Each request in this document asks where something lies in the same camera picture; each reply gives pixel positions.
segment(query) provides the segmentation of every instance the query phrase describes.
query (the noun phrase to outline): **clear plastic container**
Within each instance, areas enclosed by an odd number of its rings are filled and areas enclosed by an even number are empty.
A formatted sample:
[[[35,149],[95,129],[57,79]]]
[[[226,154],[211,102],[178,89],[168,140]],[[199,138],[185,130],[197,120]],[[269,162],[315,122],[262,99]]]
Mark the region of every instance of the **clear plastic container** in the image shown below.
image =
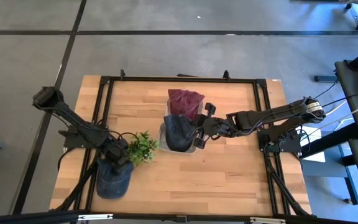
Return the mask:
[[[201,101],[200,104],[198,105],[198,114],[202,114],[203,113],[203,102]],[[170,115],[171,114],[171,109],[170,109],[170,101],[168,99],[167,101],[167,105],[165,107],[165,115]],[[184,153],[192,153],[196,151],[196,147],[191,144],[190,148],[186,151],[186,152],[176,152],[176,151],[172,151],[171,149],[169,149],[168,145],[167,145],[167,140],[165,139],[165,124],[162,123],[160,126],[160,141],[159,141],[159,149],[166,151],[166,152],[174,152],[174,153],[179,153],[179,154],[184,154]]]

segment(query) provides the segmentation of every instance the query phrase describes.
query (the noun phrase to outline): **blue denim cap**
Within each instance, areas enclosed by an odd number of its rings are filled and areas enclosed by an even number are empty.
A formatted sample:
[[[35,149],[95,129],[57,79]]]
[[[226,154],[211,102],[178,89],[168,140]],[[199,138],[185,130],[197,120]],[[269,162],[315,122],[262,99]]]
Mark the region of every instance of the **blue denim cap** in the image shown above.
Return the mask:
[[[96,192],[101,198],[121,198],[127,192],[134,164],[127,162],[120,173],[112,168],[111,162],[98,159],[99,171],[96,181]]]

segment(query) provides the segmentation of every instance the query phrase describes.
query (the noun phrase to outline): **wooden tabletop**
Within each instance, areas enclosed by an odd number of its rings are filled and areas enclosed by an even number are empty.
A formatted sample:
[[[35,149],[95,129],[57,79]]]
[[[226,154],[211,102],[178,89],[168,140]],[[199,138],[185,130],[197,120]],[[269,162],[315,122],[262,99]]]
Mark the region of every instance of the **wooden tabletop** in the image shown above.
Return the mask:
[[[84,76],[78,95],[75,112],[88,121],[93,114],[99,80],[100,76]],[[271,106],[284,105],[281,81],[267,80],[267,85]],[[168,89],[191,90],[205,95],[204,103],[214,104],[215,116],[220,118],[236,111],[256,110],[251,84],[119,81],[113,86],[109,128],[120,133],[149,130],[151,137],[158,140]],[[75,149],[62,160],[50,208],[59,206],[76,185],[84,151]],[[280,156],[286,186],[303,209],[311,212],[300,163],[291,154],[282,153]],[[85,207],[87,192],[88,185],[84,188],[81,208]],[[282,212],[277,186],[276,194]],[[205,149],[197,149],[192,154],[156,150],[152,162],[136,167],[123,198],[103,199],[95,190],[91,211],[271,215],[266,170],[257,135],[209,140]]]

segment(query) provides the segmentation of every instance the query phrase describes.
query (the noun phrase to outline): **concrete floor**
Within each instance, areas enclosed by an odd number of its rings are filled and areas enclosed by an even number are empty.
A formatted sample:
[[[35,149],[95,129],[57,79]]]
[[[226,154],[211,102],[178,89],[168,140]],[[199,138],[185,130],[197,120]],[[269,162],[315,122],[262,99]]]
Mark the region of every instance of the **concrete floor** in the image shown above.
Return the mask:
[[[70,30],[79,5],[80,0],[0,0],[0,29]],[[353,30],[355,23],[343,8],[289,0],[93,0],[87,2],[80,30]],[[41,86],[53,85],[67,40],[65,35],[0,36],[0,141],[6,145],[0,150],[0,215],[9,212],[42,116],[31,106],[31,97]],[[77,36],[61,89],[65,101],[74,107],[83,75],[119,75],[124,69],[130,76],[221,77],[229,70],[234,78],[281,79],[290,102],[327,89],[330,84],[315,83],[312,77],[332,75],[334,62],[357,55],[358,37],[345,36]],[[325,103],[341,97],[337,85],[319,100]],[[348,112],[349,107],[343,106],[315,126]],[[52,119],[26,213],[48,209],[62,153],[63,138],[57,131],[63,127]],[[355,167],[353,173],[357,179]],[[305,180],[315,215],[358,221],[358,205],[340,201],[348,197],[344,181]]]

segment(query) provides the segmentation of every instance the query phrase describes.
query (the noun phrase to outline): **dark red cloth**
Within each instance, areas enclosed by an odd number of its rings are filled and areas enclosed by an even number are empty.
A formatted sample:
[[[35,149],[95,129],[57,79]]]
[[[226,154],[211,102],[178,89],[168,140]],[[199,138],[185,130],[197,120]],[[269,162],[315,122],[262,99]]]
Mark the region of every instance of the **dark red cloth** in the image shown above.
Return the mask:
[[[168,90],[168,96],[171,102],[171,114],[186,115],[190,119],[196,118],[198,105],[205,97],[188,90]]]

